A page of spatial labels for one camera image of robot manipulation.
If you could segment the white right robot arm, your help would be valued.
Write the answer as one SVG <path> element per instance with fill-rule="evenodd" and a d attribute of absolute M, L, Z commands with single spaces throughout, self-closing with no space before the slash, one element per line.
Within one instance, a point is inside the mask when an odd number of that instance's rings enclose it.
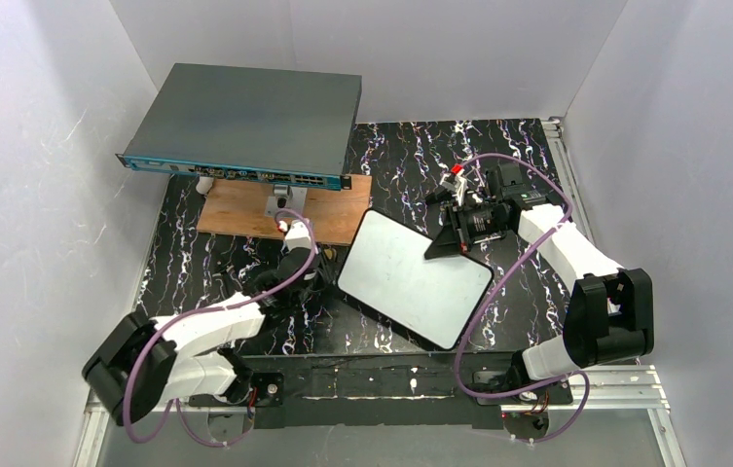
<path fill-rule="evenodd" d="M 559 275 L 570 293 L 559 336 L 513 354 L 510 367 L 470 392 L 488 398 L 555 380 L 591 366 L 649 354 L 654 348 L 653 284 L 643 269 L 627 269 L 596 248 L 571 221 L 568 202 L 552 188 L 532 187 L 525 165 L 490 168 L 478 190 L 464 165 L 445 173 L 425 202 L 440 208 L 443 227 L 427 260 L 469 252 L 484 240 L 516 234 Z"/>

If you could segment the aluminium right side rail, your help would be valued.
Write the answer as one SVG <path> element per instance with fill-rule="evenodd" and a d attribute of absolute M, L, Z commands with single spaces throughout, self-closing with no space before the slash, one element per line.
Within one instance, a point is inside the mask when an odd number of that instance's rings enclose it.
<path fill-rule="evenodd" d="M 550 117 L 540 122 L 562 188 L 574 205 L 572 220 L 585 237 L 593 240 L 594 236 L 591 224 L 573 171 L 570 153 L 564 139 L 563 120 L 559 117 Z"/>

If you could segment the grey metal bracket stand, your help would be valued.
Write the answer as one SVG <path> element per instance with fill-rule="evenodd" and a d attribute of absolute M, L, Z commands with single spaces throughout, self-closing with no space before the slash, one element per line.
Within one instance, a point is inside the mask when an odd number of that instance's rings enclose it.
<path fill-rule="evenodd" d="M 274 217 L 282 209 L 290 209 L 303 214 L 308 189 L 289 185 L 273 185 L 272 194 L 268 197 L 265 215 Z"/>

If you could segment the plywood board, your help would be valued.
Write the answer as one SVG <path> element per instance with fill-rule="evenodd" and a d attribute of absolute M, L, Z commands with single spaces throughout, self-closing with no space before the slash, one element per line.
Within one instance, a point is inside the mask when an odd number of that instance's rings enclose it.
<path fill-rule="evenodd" d="M 370 206 L 372 178 L 351 175 L 349 190 L 304 190 L 305 202 L 288 207 L 309 219 L 317 241 L 348 246 Z M 281 239 L 275 226 L 275 190 L 270 184 L 216 180 L 202 208 L 197 230 L 205 234 Z"/>

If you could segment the grey network switch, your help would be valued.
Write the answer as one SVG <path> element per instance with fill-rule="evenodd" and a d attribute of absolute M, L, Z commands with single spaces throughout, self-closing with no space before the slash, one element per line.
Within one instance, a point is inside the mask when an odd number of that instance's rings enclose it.
<path fill-rule="evenodd" d="M 176 63 L 117 158 L 135 171 L 347 190 L 361 93 L 359 75 Z"/>

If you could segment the small whiteboard black frame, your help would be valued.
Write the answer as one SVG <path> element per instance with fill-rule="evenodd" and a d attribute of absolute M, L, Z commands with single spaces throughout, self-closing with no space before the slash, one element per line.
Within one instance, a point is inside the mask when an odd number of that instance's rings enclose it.
<path fill-rule="evenodd" d="M 439 348 L 458 344 L 494 279 L 466 256 L 426 259 L 431 239 L 368 209 L 337 279 L 338 288 Z"/>

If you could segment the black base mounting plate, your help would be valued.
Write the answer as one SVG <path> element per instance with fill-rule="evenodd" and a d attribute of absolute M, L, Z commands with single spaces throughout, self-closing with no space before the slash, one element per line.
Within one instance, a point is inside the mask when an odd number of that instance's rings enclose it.
<path fill-rule="evenodd" d="M 546 415 L 568 406 L 566 383 L 501 397 L 505 351 L 241 357 L 256 389 L 257 429 L 331 426 L 469 425 L 499 429 L 506 413 Z"/>

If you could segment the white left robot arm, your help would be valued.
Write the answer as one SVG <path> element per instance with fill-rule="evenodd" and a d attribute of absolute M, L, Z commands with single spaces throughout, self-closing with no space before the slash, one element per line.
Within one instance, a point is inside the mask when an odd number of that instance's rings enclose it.
<path fill-rule="evenodd" d="M 195 395 L 238 396 L 252 372 L 226 344 L 279 325 L 320 283 L 322 255 L 296 247 L 212 311 L 183 320 L 127 314 L 81 375 L 117 425 Z"/>

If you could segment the aluminium front frame rail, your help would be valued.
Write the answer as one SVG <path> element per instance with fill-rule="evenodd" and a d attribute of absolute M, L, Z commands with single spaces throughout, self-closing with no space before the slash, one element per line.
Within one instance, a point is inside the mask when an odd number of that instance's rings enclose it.
<path fill-rule="evenodd" d="M 590 392 L 586 407 L 591 410 L 642 410 L 649 415 L 653 434 L 666 466 L 684 466 L 678 438 L 670 419 L 671 405 L 653 365 L 607 365 L 587 372 Z M 75 466 L 94 466 L 100 457 L 109 415 L 95 395 L 84 408 Z"/>

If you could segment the white cylinder switch foot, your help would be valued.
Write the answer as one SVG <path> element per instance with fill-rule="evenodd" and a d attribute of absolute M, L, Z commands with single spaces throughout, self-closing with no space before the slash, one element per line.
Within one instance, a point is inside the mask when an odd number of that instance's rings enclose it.
<path fill-rule="evenodd" d="M 196 184 L 196 191 L 201 196 L 207 196 L 213 187 L 214 179 L 212 177 L 201 176 Z"/>

